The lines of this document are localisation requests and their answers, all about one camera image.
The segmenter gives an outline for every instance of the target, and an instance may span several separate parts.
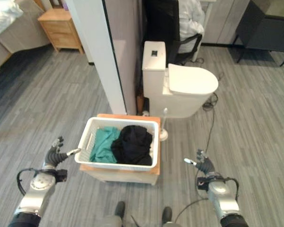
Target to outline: toilet flush button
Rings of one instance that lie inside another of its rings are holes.
[[[151,56],[152,57],[157,57],[158,56],[158,51],[151,51]]]

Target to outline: folded clothes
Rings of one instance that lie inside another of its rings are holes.
[[[95,144],[89,156],[89,160],[91,162],[117,163],[110,146],[119,135],[120,131],[115,127],[97,129]]]
[[[149,155],[152,135],[146,128],[129,125],[124,127],[120,136],[111,145],[111,150],[119,164],[151,166]]]

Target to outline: shoe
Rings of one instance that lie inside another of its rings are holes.
[[[171,222],[172,210],[170,207],[165,207],[162,213],[162,225]]]
[[[124,211],[125,211],[125,203],[123,201],[119,201],[117,206],[115,207],[115,215],[123,219]]]

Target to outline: white bedsheet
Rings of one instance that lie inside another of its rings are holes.
[[[0,33],[10,26],[23,11],[14,0],[0,0]]]

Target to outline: drawer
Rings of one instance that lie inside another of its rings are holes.
[[[77,46],[75,37],[72,34],[65,33],[50,33],[49,34],[55,46]]]
[[[71,28],[66,21],[44,21],[42,23],[49,33],[71,33]]]

